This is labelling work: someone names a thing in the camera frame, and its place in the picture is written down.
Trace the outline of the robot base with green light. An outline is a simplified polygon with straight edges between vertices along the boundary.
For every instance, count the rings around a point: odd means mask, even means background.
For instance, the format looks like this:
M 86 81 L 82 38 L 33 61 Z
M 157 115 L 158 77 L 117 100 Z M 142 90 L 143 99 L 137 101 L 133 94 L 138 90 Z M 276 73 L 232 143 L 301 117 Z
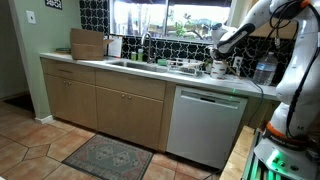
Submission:
M 319 180 L 319 165 L 306 151 L 267 144 L 256 130 L 241 180 Z

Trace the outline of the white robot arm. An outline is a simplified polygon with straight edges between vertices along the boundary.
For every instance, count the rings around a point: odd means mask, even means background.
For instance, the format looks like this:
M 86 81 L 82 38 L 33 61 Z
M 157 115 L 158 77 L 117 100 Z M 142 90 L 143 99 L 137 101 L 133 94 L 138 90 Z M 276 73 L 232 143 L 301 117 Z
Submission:
M 276 94 L 280 101 L 269 123 L 271 130 L 292 140 L 306 136 L 320 110 L 320 0 L 259 0 L 240 27 L 217 45 L 227 54 L 243 38 L 264 24 L 279 21 L 275 28 L 296 23 L 295 44 Z

